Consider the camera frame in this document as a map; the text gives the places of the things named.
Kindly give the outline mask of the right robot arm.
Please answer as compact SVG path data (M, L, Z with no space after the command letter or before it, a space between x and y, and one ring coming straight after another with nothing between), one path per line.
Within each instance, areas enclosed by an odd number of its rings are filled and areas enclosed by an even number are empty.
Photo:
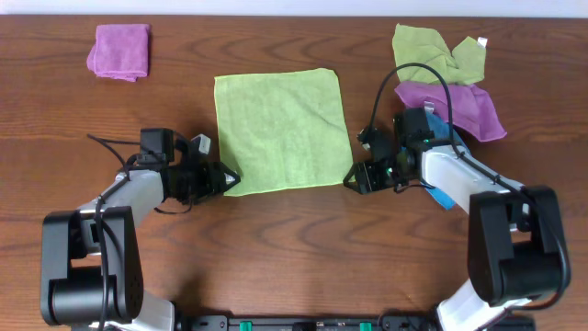
M571 265L555 191L502 177L456 139L434 132L423 108L393 119L394 140L372 124L357 139L370 151L344 184L360 194L438 188L469 216L468 280L435 308L438 330L488 330L514 311L557 303Z

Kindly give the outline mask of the light green cloth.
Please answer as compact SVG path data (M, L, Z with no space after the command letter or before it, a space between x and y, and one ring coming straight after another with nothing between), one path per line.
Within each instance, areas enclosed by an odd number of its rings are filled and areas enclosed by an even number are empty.
M318 68L215 79L220 159L229 197L338 185L353 163L339 80Z

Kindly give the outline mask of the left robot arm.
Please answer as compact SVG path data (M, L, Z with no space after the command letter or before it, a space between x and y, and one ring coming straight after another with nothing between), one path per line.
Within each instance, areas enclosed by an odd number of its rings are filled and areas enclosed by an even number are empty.
M42 223L40 313L47 325L86 330L201 330L206 322L144 289L136 229L161 204L192 209L241 178L208 159L209 137L165 128L141 130L139 152L114 182L72 211Z

